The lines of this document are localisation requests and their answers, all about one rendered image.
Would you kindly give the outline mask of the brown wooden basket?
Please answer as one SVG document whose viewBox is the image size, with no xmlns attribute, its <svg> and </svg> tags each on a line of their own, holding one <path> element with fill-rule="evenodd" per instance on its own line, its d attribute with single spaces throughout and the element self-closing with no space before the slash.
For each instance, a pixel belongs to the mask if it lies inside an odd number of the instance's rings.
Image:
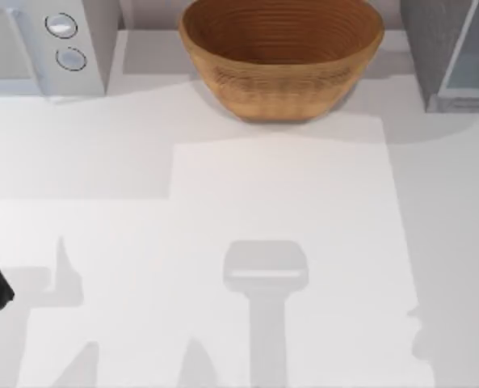
<svg viewBox="0 0 479 388">
<path fill-rule="evenodd" d="M 179 35 L 205 86 L 235 116 L 302 121 L 352 90 L 384 21 L 368 0 L 193 0 Z"/>
</svg>

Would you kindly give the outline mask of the grey cabinet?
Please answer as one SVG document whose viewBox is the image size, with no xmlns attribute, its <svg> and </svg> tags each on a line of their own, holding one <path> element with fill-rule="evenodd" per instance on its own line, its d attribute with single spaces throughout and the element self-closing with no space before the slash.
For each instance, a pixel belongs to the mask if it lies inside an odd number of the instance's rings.
<svg viewBox="0 0 479 388">
<path fill-rule="evenodd" d="M 401 0 L 428 113 L 479 113 L 479 0 Z"/>
</svg>

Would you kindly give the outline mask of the round microwave knob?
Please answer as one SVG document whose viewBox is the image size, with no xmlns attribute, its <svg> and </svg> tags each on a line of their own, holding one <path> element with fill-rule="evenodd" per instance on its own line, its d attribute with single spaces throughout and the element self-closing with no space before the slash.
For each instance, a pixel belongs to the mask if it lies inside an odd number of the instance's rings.
<svg viewBox="0 0 479 388">
<path fill-rule="evenodd" d="M 66 13 L 46 16 L 44 26 L 49 34 L 58 39 L 68 40 L 78 33 L 77 21 Z"/>
<path fill-rule="evenodd" d="M 77 48 L 61 48 L 55 54 L 57 64 L 64 70 L 78 72 L 87 65 L 86 55 Z"/>
</svg>

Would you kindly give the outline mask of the pale microwave oven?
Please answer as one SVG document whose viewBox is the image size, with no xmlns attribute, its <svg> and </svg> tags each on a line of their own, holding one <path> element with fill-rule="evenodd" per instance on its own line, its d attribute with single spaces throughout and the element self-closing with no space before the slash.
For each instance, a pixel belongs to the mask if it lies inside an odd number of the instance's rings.
<svg viewBox="0 0 479 388">
<path fill-rule="evenodd" d="M 44 19 L 57 13 L 75 18 L 76 36 L 48 33 Z M 0 95 L 105 95 L 122 22 L 120 0 L 0 0 Z M 56 51 L 67 47 L 86 55 L 83 70 L 57 64 Z"/>
</svg>

